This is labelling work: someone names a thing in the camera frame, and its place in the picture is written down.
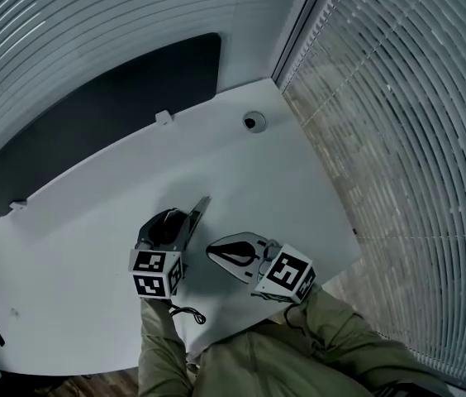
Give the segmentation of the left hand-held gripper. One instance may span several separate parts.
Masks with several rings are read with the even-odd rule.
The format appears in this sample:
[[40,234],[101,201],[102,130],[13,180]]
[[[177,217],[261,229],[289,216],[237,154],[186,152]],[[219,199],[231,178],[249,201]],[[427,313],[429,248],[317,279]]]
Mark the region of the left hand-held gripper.
[[169,300],[176,293],[188,233],[189,216],[177,208],[158,213],[141,227],[129,261],[141,298]]

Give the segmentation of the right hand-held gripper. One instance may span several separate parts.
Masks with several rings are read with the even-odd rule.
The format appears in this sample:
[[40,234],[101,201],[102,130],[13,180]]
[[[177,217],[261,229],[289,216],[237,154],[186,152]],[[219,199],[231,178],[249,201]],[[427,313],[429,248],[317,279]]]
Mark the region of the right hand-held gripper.
[[252,232],[223,237],[207,246],[206,253],[246,284],[252,296],[265,300],[300,304],[316,279],[312,259]]

